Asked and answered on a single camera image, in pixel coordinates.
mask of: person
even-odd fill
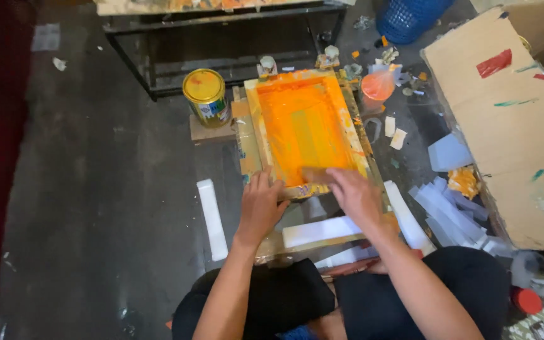
[[[172,336],[182,339],[499,339],[510,281],[489,254],[445,247],[419,259],[382,218],[382,191],[357,171],[329,168],[330,189],[375,247],[386,274],[359,272],[331,287],[306,259],[287,268],[253,266],[281,218],[283,182],[270,169],[245,186],[228,257],[178,305]]]

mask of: black metal frame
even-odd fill
[[[346,9],[347,6],[345,5],[327,5],[324,3],[320,3],[320,5],[316,5],[314,7],[310,7],[312,4],[309,3],[307,7],[298,7],[298,8],[284,8],[284,9],[275,9],[274,7],[262,7],[253,9],[253,13],[242,13],[242,14],[227,14],[227,15],[217,15],[217,16],[210,16],[211,12],[203,12],[204,17],[202,18],[195,18],[195,19],[185,19],[185,20],[174,20],[171,22],[156,22],[152,24],[135,24],[135,25],[118,25],[117,27],[113,24],[113,17],[110,17],[109,23],[104,25],[104,33],[106,36],[106,39],[112,46],[112,48],[117,51],[117,54],[119,57],[121,57],[121,60],[125,63],[125,65],[129,68],[129,71],[133,74],[133,76],[138,80],[140,85],[144,88],[144,90],[147,92],[148,96],[156,102],[158,98],[171,96],[174,94],[178,94],[182,92],[181,87],[168,87],[168,88],[158,88],[153,89],[150,87],[150,85],[146,82],[146,79],[140,74],[140,71],[138,70],[137,66],[132,62],[132,60],[129,58],[127,53],[125,53],[125,50],[121,45],[119,44],[117,40],[117,36],[126,36],[126,35],[138,35],[142,33],[148,33],[150,31],[157,31],[157,30],[167,30],[170,28],[176,28],[176,27],[182,27],[182,26],[191,26],[191,25],[202,25],[202,24],[213,24],[213,23],[223,23],[223,22],[231,22],[231,21],[237,21],[237,20],[253,20],[253,19],[263,19],[263,18],[274,18],[278,16],[297,16],[297,15],[304,15],[306,18],[306,22],[308,25],[308,30],[310,32],[310,35],[312,36],[314,47],[316,49],[317,54],[321,54],[322,50],[320,48],[318,38],[316,33],[313,32],[311,25],[309,24],[308,15],[311,13],[320,13],[320,12],[326,12],[326,13],[337,13],[337,20],[335,22],[335,26],[333,27],[331,31],[331,40],[329,41],[329,45],[334,45],[337,41],[337,36],[339,35],[339,32],[343,26],[343,21],[345,19],[346,15]],[[244,81],[248,79],[231,79],[229,81],[226,81],[226,87],[230,88],[232,86],[238,86],[242,85]]]

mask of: concrete floor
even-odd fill
[[[348,11],[337,43],[342,65],[363,47],[372,51],[361,65],[380,56],[374,28],[352,28],[360,15],[374,16],[371,2]],[[419,49],[448,22],[474,15],[457,0],[442,26],[400,48],[397,62],[425,69]],[[39,22],[60,22],[62,42],[59,51],[34,53],[0,272],[2,339],[169,339],[165,322],[181,298],[221,266],[210,262],[197,181],[215,183],[229,245],[238,225],[236,143],[195,146],[183,96],[150,101],[106,42],[94,4],[45,7]],[[133,42],[125,47],[136,51]],[[67,69],[57,70],[52,57],[67,60]],[[374,151],[384,179],[405,193],[436,175],[426,150],[445,127],[433,98],[405,100],[396,91],[387,106],[409,137],[402,151],[383,138]]]

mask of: orange paint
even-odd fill
[[[348,112],[335,77],[279,75],[257,87],[277,178],[287,187],[305,184],[303,166],[356,169],[339,112]]]

